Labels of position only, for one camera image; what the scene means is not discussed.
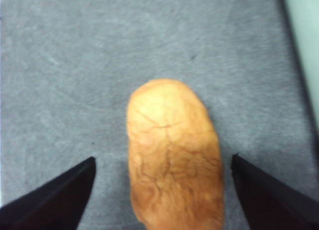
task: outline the potato skin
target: potato skin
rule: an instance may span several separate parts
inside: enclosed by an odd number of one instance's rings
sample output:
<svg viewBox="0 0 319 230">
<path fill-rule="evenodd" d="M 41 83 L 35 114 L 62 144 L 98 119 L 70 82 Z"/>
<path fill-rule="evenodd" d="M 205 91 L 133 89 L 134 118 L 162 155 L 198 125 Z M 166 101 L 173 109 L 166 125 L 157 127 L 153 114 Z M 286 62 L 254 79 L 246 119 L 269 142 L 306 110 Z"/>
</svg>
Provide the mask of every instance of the potato skin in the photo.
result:
<svg viewBox="0 0 319 230">
<path fill-rule="evenodd" d="M 138 88 L 127 111 L 134 212 L 148 230 L 220 230 L 223 177 L 217 134 L 194 92 L 173 79 Z"/>
</svg>

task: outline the brown potato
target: brown potato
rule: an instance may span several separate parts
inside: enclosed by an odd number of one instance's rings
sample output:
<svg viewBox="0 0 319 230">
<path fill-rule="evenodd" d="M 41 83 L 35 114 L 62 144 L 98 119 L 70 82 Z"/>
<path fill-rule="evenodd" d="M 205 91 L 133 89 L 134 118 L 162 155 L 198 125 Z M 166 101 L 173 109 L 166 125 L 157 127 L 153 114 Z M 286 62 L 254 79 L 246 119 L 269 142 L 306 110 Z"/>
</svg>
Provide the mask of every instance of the brown potato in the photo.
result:
<svg viewBox="0 0 319 230">
<path fill-rule="evenodd" d="M 127 112 L 134 212 L 148 230 L 220 230 L 223 179 L 207 110 L 184 83 L 152 80 Z"/>
</svg>

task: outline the gray carpet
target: gray carpet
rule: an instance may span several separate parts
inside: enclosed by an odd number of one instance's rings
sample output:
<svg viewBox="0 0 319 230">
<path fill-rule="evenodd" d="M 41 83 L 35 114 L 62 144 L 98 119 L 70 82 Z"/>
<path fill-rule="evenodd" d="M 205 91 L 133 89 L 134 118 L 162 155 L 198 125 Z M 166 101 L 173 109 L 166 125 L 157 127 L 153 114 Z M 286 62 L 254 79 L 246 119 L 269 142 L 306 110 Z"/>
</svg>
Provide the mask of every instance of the gray carpet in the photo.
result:
<svg viewBox="0 0 319 230">
<path fill-rule="evenodd" d="M 238 152 L 319 200 L 318 145 L 280 0 L 1 1 L 3 204 L 95 156 L 79 230 L 143 229 L 129 199 L 126 105 L 162 77 L 209 109 L 225 230 L 248 229 L 229 169 Z"/>
</svg>

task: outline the floor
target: floor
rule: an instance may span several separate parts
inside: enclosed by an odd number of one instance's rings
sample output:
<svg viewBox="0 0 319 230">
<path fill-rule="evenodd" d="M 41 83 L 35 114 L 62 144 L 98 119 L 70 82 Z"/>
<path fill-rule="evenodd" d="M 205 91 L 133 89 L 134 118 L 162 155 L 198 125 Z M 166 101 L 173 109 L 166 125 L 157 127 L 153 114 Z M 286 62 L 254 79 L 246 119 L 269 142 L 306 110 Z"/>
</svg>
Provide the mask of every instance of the floor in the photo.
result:
<svg viewBox="0 0 319 230">
<path fill-rule="evenodd" d="M 126 105 L 154 78 L 188 84 L 224 162 L 225 230 L 246 230 L 235 153 L 319 200 L 318 143 L 282 0 L 2 0 L 1 201 L 89 156 L 79 230 L 140 230 Z"/>
</svg>

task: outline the potato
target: potato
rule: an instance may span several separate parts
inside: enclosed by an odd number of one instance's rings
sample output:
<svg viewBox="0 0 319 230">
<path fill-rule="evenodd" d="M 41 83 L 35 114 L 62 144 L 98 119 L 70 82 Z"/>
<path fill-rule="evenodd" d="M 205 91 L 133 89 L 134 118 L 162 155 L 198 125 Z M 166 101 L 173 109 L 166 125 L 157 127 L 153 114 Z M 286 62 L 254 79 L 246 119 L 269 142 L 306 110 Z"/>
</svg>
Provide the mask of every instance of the potato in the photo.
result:
<svg viewBox="0 0 319 230">
<path fill-rule="evenodd" d="M 220 230 L 223 178 L 207 110 L 184 83 L 156 79 L 128 104 L 131 202 L 148 230 Z"/>
</svg>

